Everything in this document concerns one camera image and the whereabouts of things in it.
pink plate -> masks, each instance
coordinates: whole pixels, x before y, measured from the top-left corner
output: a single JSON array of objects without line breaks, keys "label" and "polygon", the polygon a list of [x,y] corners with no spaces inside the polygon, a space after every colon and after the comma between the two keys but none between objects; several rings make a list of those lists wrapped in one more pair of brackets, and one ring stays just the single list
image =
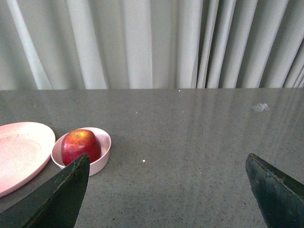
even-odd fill
[{"label": "pink plate", "polygon": [[0,126],[0,197],[35,177],[50,159],[55,135],[35,122]]},{"label": "pink plate", "polygon": [[[96,127],[83,127],[81,129],[87,129],[92,131],[101,145],[101,157],[90,164],[89,176],[92,176],[98,173],[107,164],[110,154],[111,138],[107,132]],[[61,143],[65,135],[63,135],[60,139],[56,141],[51,154],[53,162],[61,169],[65,167],[61,159]]]}]

table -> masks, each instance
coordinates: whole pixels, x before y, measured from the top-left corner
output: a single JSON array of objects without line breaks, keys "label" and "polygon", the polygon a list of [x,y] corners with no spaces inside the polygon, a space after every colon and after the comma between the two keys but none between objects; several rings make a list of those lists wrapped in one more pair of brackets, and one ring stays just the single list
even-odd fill
[{"label": "table", "polygon": [[[256,112],[251,106],[268,104]],[[304,183],[304,90],[0,91],[0,125],[32,121],[56,139],[80,127],[112,138],[76,228],[266,228],[245,160],[253,152]],[[0,212],[60,169],[50,160],[0,199]]]}]

pink bowl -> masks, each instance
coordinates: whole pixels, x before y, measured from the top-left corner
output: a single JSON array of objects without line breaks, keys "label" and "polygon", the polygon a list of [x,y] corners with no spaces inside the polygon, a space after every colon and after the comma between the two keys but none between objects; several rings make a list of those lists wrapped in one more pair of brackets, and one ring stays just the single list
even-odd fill
[{"label": "pink bowl", "polygon": [[[103,167],[107,164],[109,160],[109,154],[110,154],[110,147],[111,147],[111,138],[107,132],[104,130],[101,130],[99,128],[95,127],[83,127],[80,129],[86,129],[92,131],[97,139],[100,142],[101,145],[101,157],[96,160],[95,162],[92,162],[90,164],[90,174],[89,176],[92,176],[103,169]],[[65,167],[65,165],[62,162],[61,159],[61,143],[64,138],[63,135],[60,139],[58,139],[53,147],[51,157],[53,162],[59,166],[61,169]]]}]

